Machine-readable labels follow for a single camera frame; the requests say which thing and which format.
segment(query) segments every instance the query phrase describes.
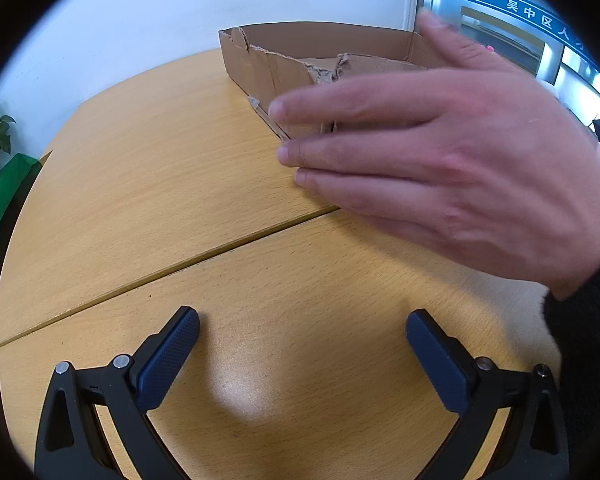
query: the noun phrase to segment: human hand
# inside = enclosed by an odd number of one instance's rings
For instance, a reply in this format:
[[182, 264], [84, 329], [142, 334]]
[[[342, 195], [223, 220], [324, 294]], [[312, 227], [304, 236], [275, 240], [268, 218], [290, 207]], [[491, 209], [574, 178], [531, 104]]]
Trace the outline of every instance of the human hand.
[[295, 90], [283, 124], [387, 124], [286, 142], [296, 183], [375, 227], [556, 298], [600, 267], [600, 163], [582, 125], [531, 76], [430, 14], [453, 67]]

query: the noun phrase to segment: silver screw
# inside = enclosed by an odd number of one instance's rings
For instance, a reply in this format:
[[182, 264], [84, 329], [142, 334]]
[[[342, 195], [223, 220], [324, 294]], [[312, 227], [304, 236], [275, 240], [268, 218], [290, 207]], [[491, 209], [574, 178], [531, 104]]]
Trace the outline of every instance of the silver screw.
[[549, 370], [547, 365], [538, 365], [536, 366], [536, 373], [540, 377], [548, 377], [551, 374], [551, 370]]
[[120, 354], [113, 359], [113, 365], [116, 368], [124, 368], [129, 364], [129, 361], [131, 361], [131, 358], [128, 355]]
[[493, 370], [493, 361], [491, 359], [489, 359], [488, 357], [478, 357], [475, 360], [475, 365], [480, 368], [480, 370], [483, 370], [485, 372], [488, 372], [489, 370]]
[[67, 361], [60, 361], [56, 365], [56, 374], [64, 374], [69, 369], [69, 363]]

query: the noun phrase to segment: brown cardboard box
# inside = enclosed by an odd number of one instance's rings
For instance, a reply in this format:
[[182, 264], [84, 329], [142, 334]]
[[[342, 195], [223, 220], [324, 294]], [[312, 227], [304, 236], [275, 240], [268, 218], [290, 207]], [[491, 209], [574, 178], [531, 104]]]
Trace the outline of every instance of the brown cardboard box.
[[352, 75], [444, 66], [423, 37], [392, 28], [259, 23], [221, 30], [219, 36], [226, 72], [281, 140], [330, 132], [335, 126], [280, 127], [267, 115], [269, 104], [280, 94]]

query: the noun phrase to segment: wooden table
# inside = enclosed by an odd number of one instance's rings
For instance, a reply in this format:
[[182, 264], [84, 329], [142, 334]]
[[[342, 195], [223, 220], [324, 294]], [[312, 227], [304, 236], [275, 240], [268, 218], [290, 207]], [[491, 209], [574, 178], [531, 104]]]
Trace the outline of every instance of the wooden table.
[[196, 479], [413, 478], [454, 423], [404, 339], [416, 308], [503, 367], [557, 366], [542, 287], [333, 211], [276, 145], [219, 52], [115, 86], [59, 132], [0, 280], [3, 403], [29, 461], [54, 365], [132, 352], [181, 304], [202, 337], [150, 418]]

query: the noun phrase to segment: blue gripper pad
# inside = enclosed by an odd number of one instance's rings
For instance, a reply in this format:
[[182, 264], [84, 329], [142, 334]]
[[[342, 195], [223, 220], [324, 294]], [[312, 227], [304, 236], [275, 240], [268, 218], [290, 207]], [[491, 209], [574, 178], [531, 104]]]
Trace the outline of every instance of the blue gripper pad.
[[[452, 349], [449, 348], [449, 340], [452, 339], [424, 309], [409, 314], [406, 334], [409, 345], [445, 408], [462, 415], [469, 407], [472, 385], [452, 355]], [[453, 341], [466, 352], [456, 340]]]
[[160, 406], [200, 334], [198, 313], [189, 309], [176, 323], [138, 374], [136, 406], [154, 410]]

